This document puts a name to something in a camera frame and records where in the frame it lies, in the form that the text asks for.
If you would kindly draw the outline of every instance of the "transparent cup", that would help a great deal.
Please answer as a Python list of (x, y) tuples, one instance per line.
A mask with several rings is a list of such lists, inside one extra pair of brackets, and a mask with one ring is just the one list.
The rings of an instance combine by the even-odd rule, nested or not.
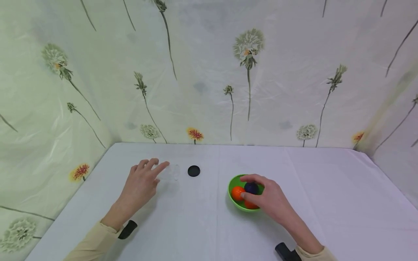
[(170, 164), (167, 168), (165, 168), (161, 173), (158, 175), (161, 181), (168, 181), (173, 182), (177, 181), (178, 177), (180, 176), (180, 166), (175, 164)]

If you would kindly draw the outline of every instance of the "flower stem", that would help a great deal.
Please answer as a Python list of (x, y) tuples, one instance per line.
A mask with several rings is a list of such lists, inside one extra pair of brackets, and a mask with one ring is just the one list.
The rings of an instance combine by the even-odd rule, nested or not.
[(418, 139), (411, 145), (411, 148), (414, 147), (418, 143)]
[(171, 64), (173, 65), (173, 73), (174, 73), (174, 77), (176, 78), (176, 81), (177, 81), (176, 71), (174, 70), (174, 62), (173, 62), (173, 58), (171, 57), (171, 42), (170, 42), (170, 33), (168, 32), (168, 24), (167, 24), (166, 16), (164, 15), (164, 13), (163, 13), (163, 12), (160, 12), (160, 13), (161, 13), (161, 15), (163, 16), (164, 23), (166, 24), (167, 38), (168, 38), (168, 51), (170, 52)]
[(248, 121), (250, 121), (250, 109), (251, 109), (251, 82), (250, 82), (250, 70), (247, 69), (247, 80), (248, 80)]
[(166, 138), (164, 137), (164, 135), (163, 135), (163, 133), (161, 132), (160, 128), (158, 128), (157, 124), (156, 124), (156, 123), (155, 123), (155, 121), (154, 121), (154, 118), (152, 117), (152, 115), (151, 115), (151, 113), (150, 113), (150, 110), (148, 109), (147, 99), (145, 98), (145, 95), (144, 95), (144, 94), (142, 94), (142, 96), (144, 97), (145, 106), (147, 107), (147, 111), (148, 111), (148, 114), (149, 114), (149, 115), (150, 115), (150, 117), (151, 117), (151, 120), (153, 120), (154, 125), (157, 127), (158, 131), (161, 133), (161, 136), (163, 136), (163, 139), (164, 139), (164, 141), (165, 141), (165, 142), (166, 142), (166, 144), (167, 144), (167, 140), (166, 140)]
[(93, 29), (97, 32), (96, 28), (95, 28), (95, 27), (94, 27), (94, 25), (93, 25), (92, 20), (90, 19), (89, 13), (87, 12), (87, 9), (86, 9), (86, 6), (84, 5), (83, 0), (80, 0), (80, 2), (81, 2), (81, 4), (83, 5), (84, 12), (86, 12), (86, 15), (87, 15), (87, 18), (88, 18), (88, 19), (89, 19), (89, 21), (90, 21), (90, 24), (93, 26)]
[(316, 147), (318, 147), (319, 135), (321, 134), (322, 115), (324, 114), (325, 105), (326, 105), (326, 102), (328, 101), (328, 98), (329, 98), (329, 95), (330, 95), (330, 94), (331, 94), (331, 88), (329, 89), (328, 96), (326, 97), (326, 100), (325, 100), (324, 106), (323, 106), (322, 111), (321, 111), (321, 118), (319, 119), (319, 131), (318, 131), (318, 138), (316, 139), (316, 145), (315, 145), (315, 148), (316, 148)]
[(382, 12), (380, 13), (380, 17), (383, 16), (383, 11), (385, 10), (386, 3), (387, 3), (387, 0), (385, 0), (385, 3), (383, 4), (383, 8), (382, 8)]
[(74, 87), (74, 89), (76, 89), (76, 91), (78, 91), (78, 93), (83, 96), (84, 100), (86, 100), (86, 102), (90, 105), (90, 108), (93, 110), (94, 114), (96, 114), (97, 118), (101, 121), (100, 117), (97, 115), (96, 111), (93, 109), (93, 106), (90, 104), (90, 102), (86, 99), (86, 97), (84, 97), (84, 95), (80, 92), (80, 90), (75, 86), (75, 84), (73, 83), (72, 80), (68, 80), (71, 85)]
[(412, 110), (415, 108), (415, 105), (417, 105), (416, 103), (414, 103), (414, 105), (412, 106), (412, 108), (408, 111), (408, 113), (406, 114), (405, 118), (403, 118), (403, 120), (400, 122), (400, 124), (398, 124), (398, 126), (396, 126), (396, 128), (389, 134), (389, 136), (386, 137), (386, 139), (384, 139), (379, 146), (376, 147), (375, 152), (377, 151), (377, 149), (382, 146), (383, 143), (385, 143), (385, 141), (387, 141), (390, 136), (392, 136), (392, 134), (401, 126), (401, 124), (406, 120), (406, 118), (408, 118), (409, 114), (411, 114)]
[(326, 7), (326, 0), (325, 0), (325, 3), (324, 3), (324, 10), (322, 11), (322, 18), (324, 18), (324, 15), (325, 15), (325, 7)]
[(12, 128), (15, 132), (18, 132), (6, 119), (3, 117), (3, 115), (0, 114), (0, 118), (6, 123), (10, 128)]
[(399, 45), (398, 49), (397, 49), (397, 50), (396, 50), (396, 52), (395, 52), (395, 55), (393, 56), (392, 61), (390, 61), (390, 64), (389, 64), (389, 66), (387, 67), (387, 70), (386, 70), (386, 76), (385, 76), (385, 77), (387, 77), (387, 74), (389, 73), (389, 69), (390, 69), (390, 67), (392, 66), (392, 63), (393, 63), (393, 61), (395, 60), (396, 56), (398, 55), (399, 49), (402, 47), (403, 43), (404, 43), (404, 42), (406, 41), (406, 39), (409, 37), (409, 35), (411, 34), (411, 32), (412, 32), (412, 31), (414, 30), (414, 28), (417, 26), (417, 24), (418, 24), (418, 20), (415, 22), (414, 26), (411, 28), (411, 30), (409, 30), (408, 34), (405, 36), (405, 38), (404, 38), (404, 39), (402, 40), (402, 42), (400, 43), (400, 45)]
[(129, 21), (131, 22), (131, 25), (132, 25), (132, 27), (133, 27), (133, 30), (135, 30), (135, 31), (136, 31), (135, 26), (133, 25), (132, 20), (131, 20), (131, 18), (130, 18), (130, 15), (129, 15), (129, 12), (128, 12), (128, 7), (126, 7), (125, 0), (123, 0), (123, 4), (125, 5), (126, 13), (128, 14)]
[(8, 208), (8, 207), (1, 206), (1, 205), (0, 205), (0, 208), (4, 208), (4, 209), (7, 209), (7, 210), (11, 210), (11, 211), (16, 211), (16, 212), (20, 212), (20, 213), (31, 214), (31, 215), (35, 215), (35, 216), (38, 216), (38, 217), (41, 217), (41, 218), (49, 219), (51, 221), (55, 221), (55, 219), (48, 218), (48, 217), (45, 217), (45, 216), (42, 216), (42, 215), (39, 215), (39, 214), (35, 214), (35, 213), (32, 213), (32, 212), (26, 212), (26, 211), (17, 210), (17, 209), (14, 209), (14, 208)]
[(231, 141), (232, 141), (232, 119), (234, 117), (234, 100), (232, 99), (232, 93), (229, 93), (229, 95), (231, 95), (231, 101), (232, 101), (231, 126), (229, 127), (229, 135), (231, 136)]
[(74, 109), (81, 117), (83, 117), (83, 119), (87, 122), (87, 124), (90, 126), (90, 128), (92, 129), (92, 131), (94, 132), (94, 134), (96, 135), (96, 138), (99, 140), (100, 144), (106, 149), (106, 147), (103, 145), (102, 141), (99, 139), (99, 137), (97, 136), (96, 132), (94, 131), (93, 127), (90, 125), (90, 123), (87, 121), (87, 119), (79, 112), (77, 111), (77, 109)]

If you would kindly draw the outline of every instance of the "sleeve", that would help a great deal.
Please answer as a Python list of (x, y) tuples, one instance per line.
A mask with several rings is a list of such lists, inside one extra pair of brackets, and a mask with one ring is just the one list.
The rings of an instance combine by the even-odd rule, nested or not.
[(337, 261), (331, 251), (324, 247), (324, 249), (318, 254), (310, 254), (303, 250), (301, 247), (296, 247), (296, 252), (301, 257), (302, 261)]
[(113, 245), (122, 230), (123, 228), (117, 232), (97, 222), (64, 261), (98, 261)]

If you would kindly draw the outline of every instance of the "ball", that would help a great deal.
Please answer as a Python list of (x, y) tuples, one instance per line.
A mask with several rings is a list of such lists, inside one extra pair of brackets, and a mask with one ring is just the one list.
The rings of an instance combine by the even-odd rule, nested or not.
[(236, 186), (231, 190), (232, 199), (235, 201), (243, 201), (244, 199), (241, 197), (241, 193), (245, 192), (245, 189), (240, 186)]
[(258, 195), (258, 192), (259, 192), (258, 185), (255, 184), (254, 182), (247, 182), (244, 186), (244, 189), (246, 192), (254, 194), (254, 195)]
[(247, 201), (247, 200), (244, 201), (244, 205), (248, 209), (257, 209), (258, 208), (258, 206), (256, 204), (251, 203), (250, 201)]

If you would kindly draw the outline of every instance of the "green bowl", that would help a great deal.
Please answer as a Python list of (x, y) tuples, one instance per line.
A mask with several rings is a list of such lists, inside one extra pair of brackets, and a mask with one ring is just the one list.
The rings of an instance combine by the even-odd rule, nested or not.
[[(236, 201), (232, 198), (232, 196), (231, 196), (231, 190), (232, 190), (234, 187), (236, 187), (236, 186), (244, 187), (244, 186), (245, 186), (245, 184), (246, 184), (246, 182), (242, 182), (242, 181), (240, 181), (240, 177), (242, 177), (242, 176), (245, 176), (245, 174), (235, 176), (235, 177), (233, 177), (233, 178), (231, 179), (231, 181), (229, 182), (229, 186), (228, 186), (228, 195), (229, 195), (229, 198), (231, 199), (232, 203), (234, 203), (234, 205), (235, 205), (235, 206), (236, 206), (239, 210), (242, 210), (242, 211), (245, 211), (245, 212), (257, 212), (257, 211), (260, 211), (260, 209), (259, 209), (259, 208), (257, 208), (257, 209), (249, 209), (249, 208), (246, 208), (246, 207), (245, 207), (245, 205), (244, 205), (244, 201), (236, 202)], [(261, 186), (261, 185), (258, 185), (258, 189), (259, 189), (259, 194), (261, 194), (261, 193), (263, 192), (263, 190), (264, 190), (264, 187), (263, 187), (263, 186)]]

